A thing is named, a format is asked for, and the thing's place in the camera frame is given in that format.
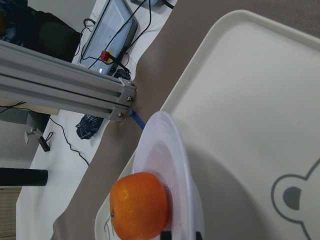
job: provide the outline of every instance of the wicker blind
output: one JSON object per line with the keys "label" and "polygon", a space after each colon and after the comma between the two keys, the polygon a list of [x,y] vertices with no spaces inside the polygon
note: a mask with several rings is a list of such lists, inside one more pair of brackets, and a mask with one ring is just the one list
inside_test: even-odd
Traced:
{"label": "wicker blind", "polygon": [[21,188],[0,188],[0,240],[16,239],[16,203]]}

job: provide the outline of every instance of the dark blue cloth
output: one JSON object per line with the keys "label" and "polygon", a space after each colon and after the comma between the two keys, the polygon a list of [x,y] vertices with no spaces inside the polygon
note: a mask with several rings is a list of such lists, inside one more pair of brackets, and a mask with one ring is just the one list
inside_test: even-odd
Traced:
{"label": "dark blue cloth", "polygon": [[27,0],[0,0],[0,12],[6,16],[5,35],[0,39],[24,46],[35,25],[35,13],[28,9]]}
{"label": "dark blue cloth", "polygon": [[102,117],[84,115],[75,126],[76,134],[80,139],[90,139],[99,130],[103,120]]}

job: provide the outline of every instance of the white table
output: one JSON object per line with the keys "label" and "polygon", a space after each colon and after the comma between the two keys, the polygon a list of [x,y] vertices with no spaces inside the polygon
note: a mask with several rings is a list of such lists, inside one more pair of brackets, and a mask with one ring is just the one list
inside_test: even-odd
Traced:
{"label": "white table", "polygon": [[[129,0],[126,1],[132,11],[137,8],[137,5]],[[96,20],[104,4],[104,0],[97,0],[90,18]],[[139,58],[155,39],[171,11],[166,6],[157,9],[156,12],[153,11],[151,26],[128,51],[130,59],[127,68],[132,73],[132,79],[135,77]],[[149,23],[149,10],[141,7],[135,17],[138,21],[137,36]],[[90,32],[85,30],[81,48],[89,35]],[[77,61],[78,56],[74,58],[73,63],[76,64]],[[81,113],[61,110],[57,116],[52,116],[52,119],[63,126],[73,148],[81,151],[90,163],[108,121],[103,121],[99,131],[90,140],[81,140],[77,136],[75,126],[83,116]],[[24,186],[22,188],[16,203],[17,240],[45,240],[52,237],[54,221],[67,208],[88,167],[76,152],[69,149],[62,129],[52,121],[49,121],[43,135],[46,137],[49,132],[54,132],[53,137],[48,141],[51,151],[44,152],[39,146],[30,167],[31,169],[48,170],[48,181],[46,186]]]}

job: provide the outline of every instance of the cartoon bear drawing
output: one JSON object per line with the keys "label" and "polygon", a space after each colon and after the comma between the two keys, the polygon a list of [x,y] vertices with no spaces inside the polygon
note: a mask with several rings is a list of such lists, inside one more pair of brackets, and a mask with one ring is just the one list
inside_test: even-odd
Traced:
{"label": "cartoon bear drawing", "polygon": [[271,190],[272,204],[285,220],[300,224],[308,240],[320,239],[320,159],[306,176],[286,174]]}

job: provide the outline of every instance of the black cylinder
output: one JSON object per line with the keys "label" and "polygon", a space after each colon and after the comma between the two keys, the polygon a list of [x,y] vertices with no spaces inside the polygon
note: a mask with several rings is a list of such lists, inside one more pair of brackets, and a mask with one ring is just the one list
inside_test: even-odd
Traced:
{"label": "black cylinder", "polygon": [[47,181],[47,170],[0,167],[0,186],[45,186]]}

